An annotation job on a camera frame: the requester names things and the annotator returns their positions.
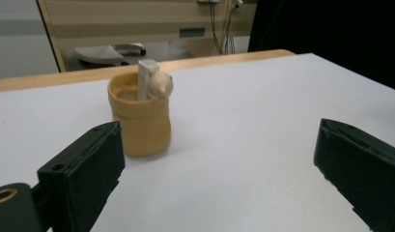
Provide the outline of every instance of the beige cup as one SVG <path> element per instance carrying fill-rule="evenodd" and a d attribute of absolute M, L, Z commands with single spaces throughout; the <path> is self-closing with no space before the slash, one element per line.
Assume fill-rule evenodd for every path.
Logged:
<path fill-rule="evenodd" d="M 137 87 L 137 73 L 117 75 L 107 87 L 113 120 L 121 122 L 122 142 L 129 157 L 163 151 L 171 136 L 169 101 L 139 101 Z"/>

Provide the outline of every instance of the white wall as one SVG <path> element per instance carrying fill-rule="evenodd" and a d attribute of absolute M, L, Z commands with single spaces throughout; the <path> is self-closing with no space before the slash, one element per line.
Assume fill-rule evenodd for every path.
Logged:
<path fill-rule="evenodd" d="M 57 73 L 35 0 L 0 0 L 0 78 Z"/>

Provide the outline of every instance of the table surface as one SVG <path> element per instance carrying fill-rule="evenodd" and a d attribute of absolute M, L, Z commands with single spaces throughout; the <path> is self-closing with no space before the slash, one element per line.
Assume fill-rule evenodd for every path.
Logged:
<path fill-rule="evenodd" d="M 321 118 L 395 146 L 395 90 L 313 54 L 186 63 L 166 70 L 175 84 L 169 149 L 126 158 L 92 231 L 369 231 L 313 153 Z M 70 73 L 78 83 L 0 93 L 0 186 L 35 185 L 36 170 L 111 121 L 113 74 L 99 72 L 98 81 Z"/>

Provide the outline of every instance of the cable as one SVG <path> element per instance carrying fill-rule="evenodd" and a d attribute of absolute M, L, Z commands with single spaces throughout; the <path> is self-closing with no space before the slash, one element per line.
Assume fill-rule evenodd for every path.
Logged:
<path fill-rule="evenodd" d="M 211 15 L 211 18 L 212 18 L 212 36 L 213 36 L 213 39 L 214 39 L 215 47 L 217 48 L 217 50 L 218 50 L 218 52 L 220 53 L 220 55 L 222 55 L 223 52 L 222 52 L 222 50 L 221 50 L 221 45 L 220 45 L 220 43 L 218 42 L 217 35 L 215 34 L 215 11 L 214 11 L 214 3 L 213 3 L 212 0 L 209 0 L 209 3 L 210 3 L 210 15 Z"/>
<path fill-rule="evenodd" d="M 233 13 L 235 10 L 236 10 L 236 7 L 233 7 L 233 10 L 231 10 L 230 16 L 228 17 L 228 24 L 227 24 L 227 28 L 225 31 L 225 33 L 226 33 L 226 42 L 224 45 L 224 53 L 225 54 L 228 54 L 228 52 L 229 52 L 229 49 L 230 49 L 229 45 L 231 46 L 231 53 L 232 54 L 236 53 L 235 48 L 234 48 L 234 38 L 230 37 L 230 34 L 229 34 L 230 33 L 230 26 L 231 26 L 231 19 L 232 19 L 232 16 L 233 16 Z"/>

